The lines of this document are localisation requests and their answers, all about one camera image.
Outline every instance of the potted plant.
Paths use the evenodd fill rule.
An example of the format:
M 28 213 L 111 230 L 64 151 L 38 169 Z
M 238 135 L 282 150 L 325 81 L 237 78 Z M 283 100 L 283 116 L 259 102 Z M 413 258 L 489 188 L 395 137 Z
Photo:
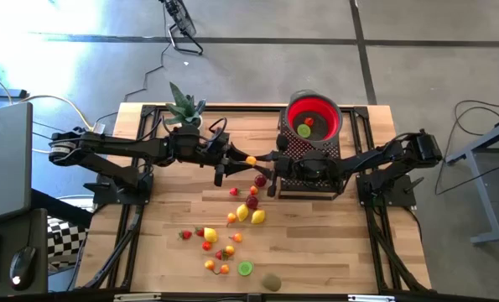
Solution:
M 173 114 L 173 117 L 166 119 L 165 123 L 168 125 L 180 123 L 200 128 L 203 124 L 200 114 L 205 110 L 206 100 L 200 100 L 196 106 L 194 96 L 185 96 L 175 84 L 171 82 L 169 84 L 173 92 L 174 104 L 167 104 L 167 108 Z

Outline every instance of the gray floor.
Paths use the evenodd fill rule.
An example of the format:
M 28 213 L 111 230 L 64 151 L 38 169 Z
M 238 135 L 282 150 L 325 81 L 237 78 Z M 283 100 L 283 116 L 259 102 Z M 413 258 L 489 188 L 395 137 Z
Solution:
M 29 0 L 10 8 L 1 3 L 0 79 L 33 95 L 68 97 L 91 122 L 116 111 L 124 95 L 142 85 L 143 73 L 159 64 L 164 44 L 46 42 L 43 35 L 26 34 L 163 36 L 156 0 Z M 499 0 L 357 3 L 366 39 L 499 41 Z M 187 6 L 200 37 L 356 37 L 347 0 L 188 0 Z M 170 101 L 173 81 L 209 102 L 287 102 L 292 92 L 312 88 L 340 104 L 367 104 L 356 45 L 203 46 L 203 57 L 168 50 L 166 68 L 148 78 L 148 91 L 128 101 Z M 369 46 L 366 52 L 377 103 L 391 105 L 399 133 L 426 128 L 445 148 L 456 102 L 499 103 L 499 48 Z M 63 129 L 81 126 L 71 108 L 56 100 L 34 101 L 34 118 Z M 107 120 L 109 128 L 113 121 Z M 485 112 L 472 112 L 463 121 L 477 132 L 496 122 Z M 456 150 L 472 139 L 458 130 L 450 147 Z M 34 139 L 35 148 L 47 149 L 46 143 Z M 44 154 L 34 154 L 33 171 L 34 188 L 54 196 L 87 194 L 82 184 L 95 179 L 81 168 L 55 167 Z M 475 187 L 435 196 L 437 172 L 413 172 L 426 178 L 415 190 L 432 284 L 442 293 L 499 298 L 499 242 L 469 243 L 489 227 Z M 468 169 L 457 164 L 444 171 L 442 187 L 469 177 Z

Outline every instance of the wooden tabletop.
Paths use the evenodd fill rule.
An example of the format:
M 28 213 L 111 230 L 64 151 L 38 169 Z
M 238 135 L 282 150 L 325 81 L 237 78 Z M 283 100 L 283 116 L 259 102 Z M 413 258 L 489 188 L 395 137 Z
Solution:
M 136 138 L 142 103 L 123 103 L 117 117 L 114 135 Z M 369 106 L 372 134 L 376 145 L 395 136 L 388 106 Z M 266 154 L 275 149 L 277 112 L 205 112 L 205 125 L 227 117 L 231 142 L 248 154 Z M 345 115 L 340 132 L 342 158 L 354 155 L 349 117 Z M 110 156 L 117 164 L 127 166 L 131 159 Z M 258 193 L 266 221 L 252 225 L 250 218 L 226 227 L 226 216 L 246 199 L 256 171 L 248 170 L 223 180 L 221 188 L 213 185 L 214 168 L 196 164 L 174 163 L 154 170 L 153 196 L 145 207 L 138 252 L 133 271 L 132 291 L 153 292 L 267 292 L 260 284 L 265 273 L 275 273 L 283 281 L 279 293 L 376 293 L 372 254 L 364 210 L 359 207 L 356 182 L 350 181 L 344 194 L 328 200 L 279 200 Z M 229 195 L 231 187 L 239 196 Z M 78 274 L 83 285 L 96 273 L 111 253 L 120 217 L 120 206 L 106 206 L 91 223 L 89 237 Z M 418 228 L 402 208 L 389 208 L 389 220 L 398 255 L 418 281 L 430 287 L 428 271 Z M 181 230 L 206 226 L 217 230 L 219 241 L 206 252 L 204 241 L 193 236 L 178 239 Z M 228 237 L 241 232 L 243 242 Z M 233 260 L 221 262 L 214 253 L 233 245 Z M 118 282 L 126 266 L 127 252 L 122 255 Z M 231 273 L 215 276 L 204 267 L 214 259 L 217 269 L 229 264 Z M 250 276 L 237 273 L 239 262 L 248 260 L 255 267 Z M 387 284 L 388 262 L 382 257 Z

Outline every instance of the toy fruit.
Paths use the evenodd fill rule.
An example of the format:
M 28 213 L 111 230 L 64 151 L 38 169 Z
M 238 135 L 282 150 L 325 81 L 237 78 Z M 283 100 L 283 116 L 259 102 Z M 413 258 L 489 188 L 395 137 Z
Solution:
M 229 237 L 230 239 L 234 240 L 235 242 L 242 242 L 242 234 L 241 233 L 236 233 L 234 236 Z
M 256 195 L 258 193 L 258 188 L 252 185 L 251 189 L 249 189 L 249 193 L 251 193 L 251 195 Z
M 217 242 L 217 233 L 216 230 L 205 227 L 205 239 L 207 242 Z
M 205 229 L 203 227 L 196 227 L 195 228 L 195 235 L 199 237 L 204 237 L 205 236 Z
M 314 124 L 314 119 L 312 117 L 306 117 L 304 124 L 311 127 Z
M 234 247 L 233 246 L 226 246 L 225 253 L 229 256 L 234 255 Z
M 179 237 L 182 240 L 188 240 L 191 238 L 191 232 L 190 231 L 180 231 L 179 232 Z
M 229 271 L 229 266 L 226 264 L 221 265 L 221 268 L 219 269 L 219 273 L 229 273 Z
M 236 209 L 236 215 L 238 216 L 238 220 L 240 222 L 246 220 L 247 215 L 249 215 L 249 210 L 247 209 L 246 204 L 238 206 L 238 208 Z
M 229 215 L 226 216 L 226 220 L 229 222 L 226 224 L 227 226 L 231 223 L 234 223 L 236 221 L 236 214 L 229 213 Z
M 252 213 L 252 219 L 251 223 L 252 224 L 258 224 L 264 221 L 266 218 L 266 212 L 264 210 L 256 210 L 254 213 Z
M 255 159 L 254 156 L 247 156 L 246 163 L 248 163 L 250 165 L 255 165 L 255 164 L 257 164 L 257 159 Z
M 257 177 L 255 177 L 255 185 L 257 185 L 257 187 L 263 187 L 266 185 L 266 181 L 268 181 L 266 179 L 266 176 L 264 176 L 263 174 L 260 174 L 260 175 L 257 175 Z
M 210 271 L 214 271 L 214 261 L 213 260 L 208 260 L 205 262 L 205 268 L 208 268 Z
M 212 244 L 209 242 L 203 242 L 202 249 L 204 249 L 205 251 L 210 251 L 212 249 Z
M 216 258 L 220 260 L 227 260 L 229 258 L 229 254 L 226 253 L 224 249 L 216 252 Z
M 252 272 L 252 267 L 252 262 L 242 261 L 238 264 L 238 273 L 242 276 L 248 276 Z
M 258 199 L 256 196 L 250 195 L 246 198 L 246 206 L 251 210 L 256 210 L 258 207 Z
M 302 138 L 308 138 L 310 136 L 310 127 L 305 124 L 299 124 L 298 135 Z
M 267 273 L 261 282 L 263 287 L 271 291 L 278 291 L 281 288 L 281 279 L 273 273 Z

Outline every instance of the lime slice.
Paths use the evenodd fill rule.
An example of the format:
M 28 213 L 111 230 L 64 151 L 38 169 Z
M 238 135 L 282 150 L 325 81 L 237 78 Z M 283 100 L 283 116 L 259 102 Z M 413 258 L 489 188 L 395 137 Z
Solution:
M 305 124 L 298 126 L 298 135 L 302 138 L 308 138 L 310 135 L 310 127 Z
M 249 261 L 242 261 L 238 264 L 238 273 L 242 276 L 247 276 L 252 272 L 252 263 Z

